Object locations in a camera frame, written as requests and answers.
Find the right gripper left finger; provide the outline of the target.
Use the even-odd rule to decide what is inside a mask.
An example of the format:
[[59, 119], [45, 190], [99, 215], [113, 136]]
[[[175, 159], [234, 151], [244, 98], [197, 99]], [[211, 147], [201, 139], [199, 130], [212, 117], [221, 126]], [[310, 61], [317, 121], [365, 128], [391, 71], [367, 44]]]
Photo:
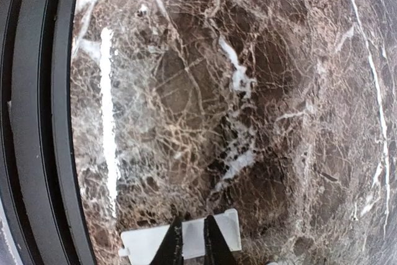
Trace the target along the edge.
[[151, 265], [181, 265], [183, 264], [182, 221], [176, 217], [170, 224]]

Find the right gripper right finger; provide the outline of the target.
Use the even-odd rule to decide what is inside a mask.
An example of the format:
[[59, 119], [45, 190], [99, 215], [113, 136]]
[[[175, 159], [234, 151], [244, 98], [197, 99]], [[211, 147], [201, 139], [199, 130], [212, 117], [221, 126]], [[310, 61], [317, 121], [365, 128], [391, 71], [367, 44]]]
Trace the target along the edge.
[[204, 220], [204, 265], [237, 265], [213, 215]]

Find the white battery cover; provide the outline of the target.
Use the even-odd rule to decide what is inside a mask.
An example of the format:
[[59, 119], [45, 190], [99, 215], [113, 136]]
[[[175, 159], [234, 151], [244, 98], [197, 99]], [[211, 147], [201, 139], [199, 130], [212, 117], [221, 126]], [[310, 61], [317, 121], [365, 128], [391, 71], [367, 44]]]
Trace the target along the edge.
[[[241, 236], [238, 211], [236, 209], [228, 209], [215, 215], [215, 220], [229, 249], [231, 251], [240, 251]], [[182, 255], [185, 259], [193, 259], [205, 254], [203, 228], [203, 218], [182, 223]], [[168, 229], [169, 225], [163, 225], [122, 232], [120, 237], [123, 245], [119, 249], [118, 255], [127, 257], [131, 264], [149, 264], [153, 260]]]

